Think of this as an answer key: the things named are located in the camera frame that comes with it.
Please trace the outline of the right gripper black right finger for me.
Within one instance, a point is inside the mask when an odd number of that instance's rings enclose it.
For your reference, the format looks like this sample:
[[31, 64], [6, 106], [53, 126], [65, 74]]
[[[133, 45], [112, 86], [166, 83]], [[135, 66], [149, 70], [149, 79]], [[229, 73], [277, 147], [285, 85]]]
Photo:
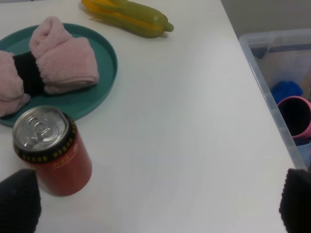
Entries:
[[311, 174], [290, 168], [287, 172], [279, 213], [288, 233], [311, 231]]

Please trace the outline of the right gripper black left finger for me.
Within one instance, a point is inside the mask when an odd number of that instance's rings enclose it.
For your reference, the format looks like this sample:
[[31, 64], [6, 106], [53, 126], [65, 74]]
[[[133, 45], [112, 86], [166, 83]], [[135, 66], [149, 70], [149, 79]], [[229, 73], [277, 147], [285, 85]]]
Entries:
[[0, 183], [0, 231], [33, 233], [41, 215], [36, 172], [21, 169]]

